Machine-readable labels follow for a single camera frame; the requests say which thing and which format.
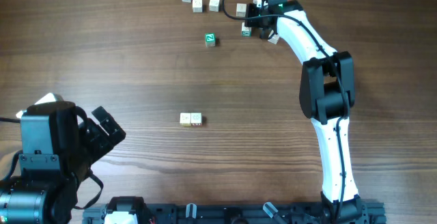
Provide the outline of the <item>yellow-edged white block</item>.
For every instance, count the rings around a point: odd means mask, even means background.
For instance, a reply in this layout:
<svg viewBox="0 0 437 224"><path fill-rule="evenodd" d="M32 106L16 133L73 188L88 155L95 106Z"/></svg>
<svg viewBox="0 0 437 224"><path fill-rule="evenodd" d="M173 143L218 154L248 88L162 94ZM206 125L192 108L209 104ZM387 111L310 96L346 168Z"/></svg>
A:
<svg viewBox="0 0 437 224"><path fill-rule="evenodd" d="M182 126L191 126L191 113L181 113L180 124Z"/></svg>

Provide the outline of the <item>red U side block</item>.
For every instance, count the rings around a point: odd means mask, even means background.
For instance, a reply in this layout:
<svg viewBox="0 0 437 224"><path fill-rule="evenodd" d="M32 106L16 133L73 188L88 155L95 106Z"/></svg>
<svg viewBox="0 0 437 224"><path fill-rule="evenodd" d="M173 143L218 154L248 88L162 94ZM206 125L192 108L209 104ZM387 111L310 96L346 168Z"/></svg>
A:
<svg viewBox="0 0 437 224"><path fill-rule="evenodd" d="M191 113L191 125L201 126L203 123L203 117L201 113Z"/></svg>

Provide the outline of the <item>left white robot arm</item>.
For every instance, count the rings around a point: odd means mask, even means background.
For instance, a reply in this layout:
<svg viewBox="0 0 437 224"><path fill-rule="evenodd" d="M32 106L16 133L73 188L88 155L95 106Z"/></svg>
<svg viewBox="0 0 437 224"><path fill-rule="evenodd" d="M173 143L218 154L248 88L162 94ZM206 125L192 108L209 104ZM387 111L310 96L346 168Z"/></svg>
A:
<svg viewBox="0 0 437 224"><path fill-rule="evenodd" d="M69 223L77 191L90 178L104 185L91 166L126 137L102 107L94 118L69 101L35 104L20 119L22 149L1 181L2 223Z"/></svg>

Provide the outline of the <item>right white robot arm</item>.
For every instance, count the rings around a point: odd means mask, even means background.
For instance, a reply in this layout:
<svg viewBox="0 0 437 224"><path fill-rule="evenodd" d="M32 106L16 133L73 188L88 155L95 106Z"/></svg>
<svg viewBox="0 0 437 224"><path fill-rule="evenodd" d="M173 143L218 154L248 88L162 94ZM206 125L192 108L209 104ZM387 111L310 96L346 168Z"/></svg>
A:
<svg viewBox="0 0 437 224"><path fill-rule="evenodd" d="M347 223L361 215L348 145L354 105L354 64L349 52L329 46L311 26L297 1L256 0L246 24L271 29L302 64L299 102L311 120L322 159L323 220Z"/></svg>

